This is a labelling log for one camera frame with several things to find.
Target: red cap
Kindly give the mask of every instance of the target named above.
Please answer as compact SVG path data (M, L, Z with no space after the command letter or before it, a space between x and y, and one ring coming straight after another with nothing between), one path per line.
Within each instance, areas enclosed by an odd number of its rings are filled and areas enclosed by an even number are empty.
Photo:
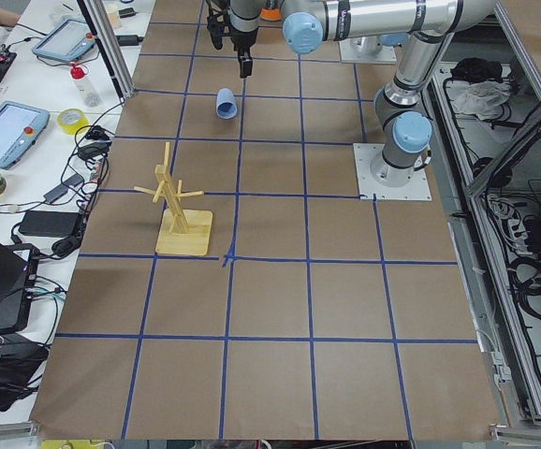
M85 72L77 63L71 63L71 77L73 80L80 80L85 76Z

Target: tablet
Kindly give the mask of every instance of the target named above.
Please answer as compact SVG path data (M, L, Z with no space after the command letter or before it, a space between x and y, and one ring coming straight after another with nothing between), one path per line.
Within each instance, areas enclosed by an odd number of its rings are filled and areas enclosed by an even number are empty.
M36 143L49 118L45 109L12 101L0 105L0 168L12 166Z
M35 56L62 63L77 61L95 44L84 21L67 19L39 41L31 51Z

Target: blue joint cap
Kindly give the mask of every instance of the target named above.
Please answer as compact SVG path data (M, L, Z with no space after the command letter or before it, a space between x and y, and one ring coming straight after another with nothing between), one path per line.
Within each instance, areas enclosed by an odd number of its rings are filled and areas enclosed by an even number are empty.
M402 44L407 38L407 33L393 33L391 35L381 35L379 37L379 42L386 47L395 47L396 45Z
M307 54L322 43L323 26L312 14L296 12L285 19L283 37L295 53Z
M431 122L419 112L405 112L393 124L395 143L402 151L410 154L422 152L427 148L431 135Z

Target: metal base plate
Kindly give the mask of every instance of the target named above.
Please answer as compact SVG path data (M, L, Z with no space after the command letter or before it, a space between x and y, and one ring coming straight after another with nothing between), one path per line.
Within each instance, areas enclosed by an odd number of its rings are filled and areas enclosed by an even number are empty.
M362 198L431 201L431 190L424 170L415 171L410 182L403 187L388 187L374 178L371 173L371 161L383 150L384 146L383 144L354 144L358 191Z
M339 43L339 50L342 55L343 63L366 63L394 65L397 63L395 50L393 47L382 46L381 50L375 54L361 53L352 45L352 39L342 40Z

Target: plastic cup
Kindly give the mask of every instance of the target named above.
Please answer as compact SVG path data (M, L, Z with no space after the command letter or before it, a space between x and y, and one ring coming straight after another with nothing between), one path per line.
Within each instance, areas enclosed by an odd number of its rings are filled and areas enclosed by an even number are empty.
M107 2L104 4L106 15L109 17L109 22L112 28L121 28L121 16L119 16L119 6L115 3Z
M235 95L227 87L218 91L216 96L216 115L221 119L232 119L237 115Z

